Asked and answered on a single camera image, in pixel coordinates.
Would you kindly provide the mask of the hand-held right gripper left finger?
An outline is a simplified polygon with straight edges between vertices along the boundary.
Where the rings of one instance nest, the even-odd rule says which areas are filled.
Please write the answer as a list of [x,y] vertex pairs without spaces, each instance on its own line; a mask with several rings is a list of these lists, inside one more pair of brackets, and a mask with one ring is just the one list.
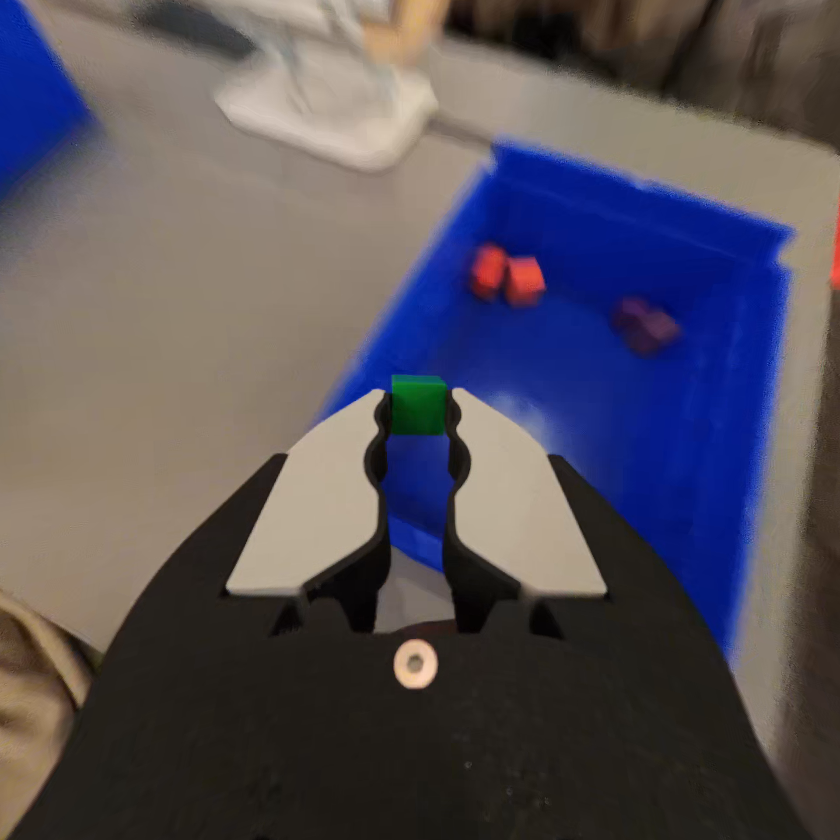
[[280,473],[227,578],[229,595],[339,602],[375,627],[392,549],[382,481],[391,397],[374,388],[309,430]]

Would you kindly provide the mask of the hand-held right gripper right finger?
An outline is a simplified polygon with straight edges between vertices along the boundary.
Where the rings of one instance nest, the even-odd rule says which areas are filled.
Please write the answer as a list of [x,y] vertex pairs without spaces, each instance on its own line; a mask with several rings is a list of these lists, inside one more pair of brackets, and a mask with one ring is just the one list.
[[530,432],[463,387],[447,396],[444,576],[462,634],[494,608],[527,616],[558,600],[602,602],[607,585],[549,453]]

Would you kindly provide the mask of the blue plastic bin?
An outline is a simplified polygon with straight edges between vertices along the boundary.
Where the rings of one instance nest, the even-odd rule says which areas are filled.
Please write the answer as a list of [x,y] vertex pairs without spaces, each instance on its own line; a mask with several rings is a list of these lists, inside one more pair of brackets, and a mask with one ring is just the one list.
[[[755,543],[795,230],[554,150],[499,140],[337,380],[322,420],[392,375],[461,386],[563,456],[668,564],[733,660]],[[469,290],[478,247],[537,259],[539,305]],[[624,297],[681,325],[657,355]]]
[[1,197],[92,121],[22,2],[1,2]]

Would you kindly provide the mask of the green wooden cube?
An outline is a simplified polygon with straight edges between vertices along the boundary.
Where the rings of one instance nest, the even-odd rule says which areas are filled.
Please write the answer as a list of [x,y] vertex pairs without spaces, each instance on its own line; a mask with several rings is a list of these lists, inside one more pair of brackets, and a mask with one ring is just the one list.
[[392,375],[393,436],[442,436],[446,431],[448,388],[435,375]]

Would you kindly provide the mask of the purple wooden cube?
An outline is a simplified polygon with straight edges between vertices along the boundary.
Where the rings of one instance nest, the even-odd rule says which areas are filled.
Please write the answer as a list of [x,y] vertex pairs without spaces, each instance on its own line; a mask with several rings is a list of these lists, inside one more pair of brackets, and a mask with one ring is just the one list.
[[667,311],[654,308],[641,311],[626,327],[624,342],[639,356],[657,355],[678,342],[683,329]]
[[652,313],[651,305],[640,297],[624,297],[612,310],[612,328],[616,333],[638,329]]

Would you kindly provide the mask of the red wooden cube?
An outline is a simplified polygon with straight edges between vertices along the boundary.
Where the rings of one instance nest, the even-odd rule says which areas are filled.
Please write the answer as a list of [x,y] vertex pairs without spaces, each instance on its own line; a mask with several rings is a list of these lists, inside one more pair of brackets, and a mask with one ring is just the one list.
[[508,257],[504,296],[512,308],[532,308],[546,290],[539,262],[532,256]]
[[508,276],[508,255],[494,244],[478,247],[469,269],[469,290],[475,298],[493,302],[499,298]]

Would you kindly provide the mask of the person's cream sweatshirt torso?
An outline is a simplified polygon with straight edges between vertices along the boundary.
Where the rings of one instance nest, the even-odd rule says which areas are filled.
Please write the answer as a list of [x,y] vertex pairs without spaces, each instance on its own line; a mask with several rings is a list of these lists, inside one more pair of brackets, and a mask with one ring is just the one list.
[[103,655],[1,593],[1,838],[54,771]]

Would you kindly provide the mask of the white metal stand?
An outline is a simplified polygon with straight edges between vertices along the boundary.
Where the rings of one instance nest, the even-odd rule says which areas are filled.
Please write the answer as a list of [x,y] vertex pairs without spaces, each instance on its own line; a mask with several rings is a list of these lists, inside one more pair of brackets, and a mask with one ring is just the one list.
[[383,172],[403,158],[438,108],[417,66],[424,57],[393,66],[364,52],[363,20],[387,22],[394,2],[205,5],[255,46],[255,57],[215,95],[240,130],[351,170]]

